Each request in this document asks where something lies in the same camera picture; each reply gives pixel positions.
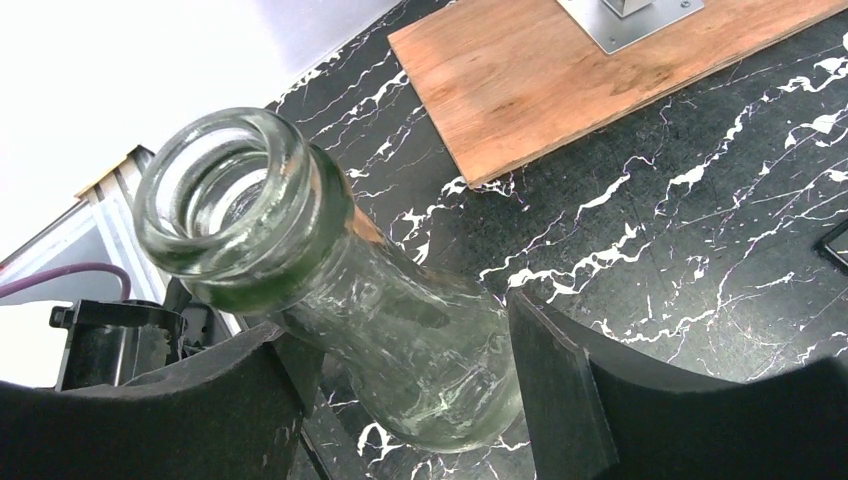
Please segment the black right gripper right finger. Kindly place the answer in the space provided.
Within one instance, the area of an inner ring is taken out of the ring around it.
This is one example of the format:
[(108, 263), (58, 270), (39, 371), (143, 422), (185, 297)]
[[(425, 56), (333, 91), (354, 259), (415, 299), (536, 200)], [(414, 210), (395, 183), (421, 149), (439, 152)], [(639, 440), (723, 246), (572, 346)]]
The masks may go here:
[(846, 477), (843, 360), (736, 383), (647, 356), (530, 293), (507, 304), (539, 478)]

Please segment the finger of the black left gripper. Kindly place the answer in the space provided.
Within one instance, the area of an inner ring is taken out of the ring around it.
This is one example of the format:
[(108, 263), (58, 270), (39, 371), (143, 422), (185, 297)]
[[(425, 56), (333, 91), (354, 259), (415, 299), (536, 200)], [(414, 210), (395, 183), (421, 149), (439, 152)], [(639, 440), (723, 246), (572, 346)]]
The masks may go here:
[(844, 275), (847, 274), (847, 224), (844, 220), (814, 244), (816, 253)]

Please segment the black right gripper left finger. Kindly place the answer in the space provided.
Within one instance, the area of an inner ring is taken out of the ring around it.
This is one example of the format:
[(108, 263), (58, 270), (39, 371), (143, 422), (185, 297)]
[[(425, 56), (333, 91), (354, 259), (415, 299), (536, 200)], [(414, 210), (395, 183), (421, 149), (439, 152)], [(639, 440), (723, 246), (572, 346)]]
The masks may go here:
[(323, 354), (264, 323), (121, 386), (1, 386), (5, 479), (284, 479)]

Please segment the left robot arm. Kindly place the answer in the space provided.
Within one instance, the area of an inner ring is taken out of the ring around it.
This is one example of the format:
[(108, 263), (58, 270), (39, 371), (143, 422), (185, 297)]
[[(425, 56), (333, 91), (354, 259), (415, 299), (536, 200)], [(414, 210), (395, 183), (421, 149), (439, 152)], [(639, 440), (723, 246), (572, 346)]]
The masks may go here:
[[(55, 307), (50, 324), (68, 332), (57, 390), (123, 385), (186, 358), (185, 308), (197, 307), (180, 282), (168, 307), (155, 302), (80, 300)], [(503, 317), (520, 327), (519, 374), (524, 389), (555, 387), (595, 391), (610, 403), (649, 397), (656, 402), (688, 397), (728, 401), (846, 401), (847, 366), (835, 357), (753, 383), (734, 383), (674, 367), (581, 326), (536, 298), (519, 294), (505, 309), (485, 293)]]

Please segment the clear glass bottle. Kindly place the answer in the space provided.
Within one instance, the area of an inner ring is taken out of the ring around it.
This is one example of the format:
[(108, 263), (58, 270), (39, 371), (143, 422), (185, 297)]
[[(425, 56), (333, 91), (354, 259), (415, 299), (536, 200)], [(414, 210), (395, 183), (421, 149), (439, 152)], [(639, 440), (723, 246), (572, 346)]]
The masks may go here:
[(133, 220), (146, 256), (194, 297), (341, 362), (397, 439), (468, 451), (519, 416), (504, 306), (471, 278), (417, 264), (278, 114), (228, 108), (183, 127), (145, 170)]

